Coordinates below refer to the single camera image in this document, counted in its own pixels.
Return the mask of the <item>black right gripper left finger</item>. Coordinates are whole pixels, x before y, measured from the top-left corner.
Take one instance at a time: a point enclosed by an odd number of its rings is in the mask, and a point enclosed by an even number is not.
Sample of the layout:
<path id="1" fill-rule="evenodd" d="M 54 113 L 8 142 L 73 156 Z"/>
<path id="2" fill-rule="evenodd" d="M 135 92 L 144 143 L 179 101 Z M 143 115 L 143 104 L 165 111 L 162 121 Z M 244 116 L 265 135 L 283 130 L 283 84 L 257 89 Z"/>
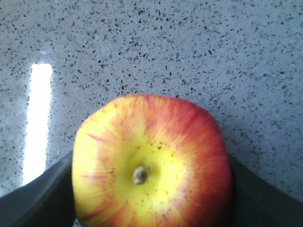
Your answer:
<path id="1" fill-rule="evenodd" d="M 76 215 L 71 180 L 72 153 L 35 180 L 0 199 L 2 227 L 72 227 Z"/>

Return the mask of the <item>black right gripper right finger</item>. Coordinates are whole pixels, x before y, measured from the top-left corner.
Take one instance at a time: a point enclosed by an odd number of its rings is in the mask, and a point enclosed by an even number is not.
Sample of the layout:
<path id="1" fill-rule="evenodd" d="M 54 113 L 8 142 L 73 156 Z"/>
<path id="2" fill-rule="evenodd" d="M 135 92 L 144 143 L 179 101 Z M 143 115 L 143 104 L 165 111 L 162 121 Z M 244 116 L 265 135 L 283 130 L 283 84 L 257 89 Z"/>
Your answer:
<path id="1" fill-rule="evenodd" d="M 303 203 L 262 180 L 229 155 L 232 201 L 228 227 L 301 227 Z"/>

